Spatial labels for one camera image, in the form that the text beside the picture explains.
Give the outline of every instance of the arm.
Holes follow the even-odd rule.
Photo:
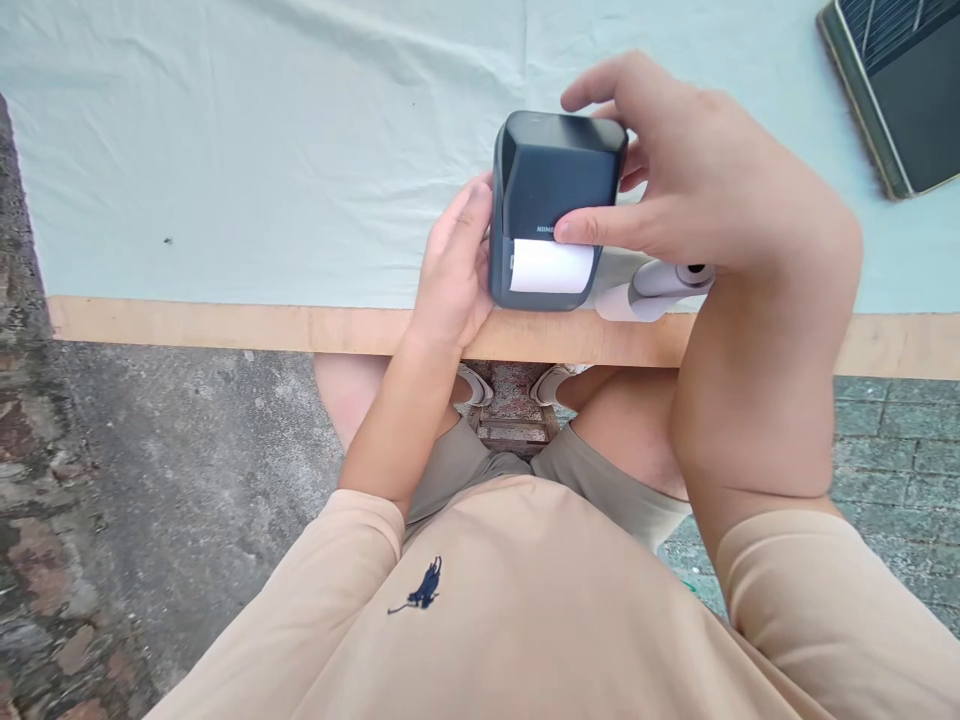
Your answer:
[[[568,110],[609,100],[599,113],[637,133],[624,185],[649,178],[647,190],[570,213],[558,239],[717,267],[671,423],[734,627],[833,717],[955,714],[960,645],[826,495],[855,218],[730,98],[639,53],[563,96]]]
[[[403,514],[427,465],[463,348],[493,302],[486,291],[489,174],[468,183],[430,232],[410,326],[347,451],[337,487],[392,501]]]
[[[609,100],[599,114],[637,133],[625,184],[648,178],[646,193],[636,205],[571,213],[558,239],[717,266],[672,417],[715,560],[723,535],[753,515],[836,512],[826,498],[832,378],[857,291],[860,231],[826,183],[724,94],[631,53],[588,71],[562,102],[575,110]]]

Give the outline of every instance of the finger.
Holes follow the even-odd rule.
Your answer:
[[[463,212],[464,207],[466,207],[467,201],[470,199],[470,193],[476,185],[486,185],[492,188],[493,171],[488,170],[485,173],[471,178],[457,191],[457,194],[453,200],[450,201],[447,209],[440,214],[440,217],[437,218],[437,221],[433,224],[433,229],[431,229],[430,237],[427,240],[427,247],[430,251],[442,252],[443,248],[446,247],[450,234],[457,224],[457,218],[460,216],[460,213]]]
[[[627,145],[627,156],[623,161],[623,177],[647,167],[648,162],[647,153],[644,151],[643,146],[640,145],[640,141],[634,140]]]
[[[613,120],[614,122],[624,125],[623,115],[620,114],[615,102],[604,103],[590,113],[590,117],[598,120]]]
[[[490,261],[490,235],[484,234],[480,241],[480,248],[477,250],[477,262],[484,263]]]
[[[490,292],[490,248],[486,242],[477,253],[477,283],[483,292]]]
[[[620,181],[620,192],[630,192],[640,183],[650,179],[650,171],[647,168],[638,168],[632,173],[625,174]]]
[[[567,112],[576,112],[614,100],[629,127],[643,134],[644,124],[684,87],[649,56],[632,50],[587,70],[564,91],[560,104]]]
[[[567,213],[557,223],[556,240],[581,245],[615,245],[643,250],[657,241],[662,201],[581,208]]]
[[[446,254],[454,263],[469,267],[476,262],[477,250],[490,225],[492,212],[493,192],[484,183],[475,183],[447,241]]]

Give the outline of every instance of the stone tile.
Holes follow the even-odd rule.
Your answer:
[[[560,426],[561,430],[563,430],[563,428],[567,426],[567,423],[577,416],[576,410],[565,408],[563,405],[554,405],[553,412],[557,416],[557,424]]]
[[[890,381],[883,378],[837,375],[833,379],[833,394],[837,400],[883,400]]]
[[[20,541],[10,550],[10,562],[34,594],[34,612],[53,615],[70,600],[73,578],[66,550],[50,526],[34,518],[14,520]]]
[[[3,676],[0,676],[0,719],[20,720],[20,713],[13,704],[13,680]]]
[[[957,608],[960,605],[960,578],[913,575],[903,584],[926,605],[937,604]]]
[[[19,583],[13,572],[13,568],[7,562],[0,562],[0,618],[16,610],[20,603],[15,592]]]
[[[19,393],[0,391],[0,462],[28,460],[39,447]]]
[[[0,480],[11,480],[26,472],[27,466],[20,463],[0,462]]]
[[[123,650],[117,650],[107,661],[107,677],[116,681],[124,689],[134,687],[137,671],[130,656]]]
[[[932,575],[960,575],[960,546],[934,545],[931,549],[930,573]]]
[[[837,400],[836,433],[838,435],[876,435],[880,429],[882,413],[883,403]]]
[[[943,513],[940,519],[940,534],[938,539],[948,545],[960,545],[960,512],[950,511]]]
[[[7,657],[24,665],[31,658],[46,654],[52,642],[50,633],[32,619],[15,617],[0,623],[0,647]]]
[[[890,402],[960,404],[960,383],[952,380],[894,380],[887,392]]]
[[[57,651],[55,656],[57,665],[64,674],[76,674],[90,659],[87,656],[87,648],[93,640],[93,634],[93,627],[84,625]]]
[[[0,475],[0,512],[15,514],[16,508],[31,504],[52,510],[72,502],[73,496],[50,473],[16,479]]]
[[[830,496],[836,501],[900,505],[909,480],[907,473],[838,467],[833,473]]]
[[[940,517],[914,508],[865,505],[856,527],[864,536],[890,535],[902,540],[933,542],[940,529]]]
[[[930,572],[930,545],[891,535],[866,535],[864,541],[894,575],[903,580]]]
[[[677,572],[696,569],[701,575],[715,574],[703,543],[668,541],[660,546],[657,555]]]
[[[848,502],[834,502],[833,504],[837,506],[837,510],[843,514],[848,523],[856,526],[860,513],[863,512],[863,505]]]
[[[947,630],[955,637],[960,638],[960,608],[949,605],[930,605],[930,611],[937,619],[947,626]]]
[[[687,517],[680,526],[674,530],[670,536],[670,542],[686,542],[703,544],[703,538],[700,537],[700,528],[697,527],[697,521],[693,515]]]
[[[960,510],[960,477],[914,475],[907,485],[904,505]]]
[[[916,444],[916,440],[899,438],[841,437],[834,444],[833,462],[875,470],[909,470]]]
[[[720,581],[715,576],[684,571],[678,572],[677,577],[693,587],[693,592],[700,598],[700,602],[720,617],[727,617],[727,606],[720,591]]]
[[[67,710],[57,720],[107,720],[99,700],[87,700]]]
[[[915,467],[918,472],[960,475],[960,443],[921,440]]]
[[[880,434],[929,440],[960,438],[960,405],[887,403]]]

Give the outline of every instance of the person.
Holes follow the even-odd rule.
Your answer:
[[[529,465],[487,452],[450,405],[486,393],[457,379],[492,304],[472,180],[393,358],[316,357],[338,489],[152,720],[960,717],[960,642],[827,495],[853,213],[640,52],[561,103],[636,133],[622,187],[648,185],[557,241],[717,268],[679,372],[552,370],[536,399],[576,419]],[[729,625],[654,555],[689,508]]]

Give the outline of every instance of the white sneaker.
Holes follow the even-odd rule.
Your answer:
[[[486,407],[493,402],[493,388],[474,370],[460,363],[460,367],[457,368],[457,375],[466,380],[473,391],[473,396],[467,400],[467,405]]]
[[[567,378],[579,375],[592,365],[573,365],[571,363],[558,363],[549,368],[539,379],[530,387],[530,399],[540,407],[547,405],[558,405],[557,388]]]

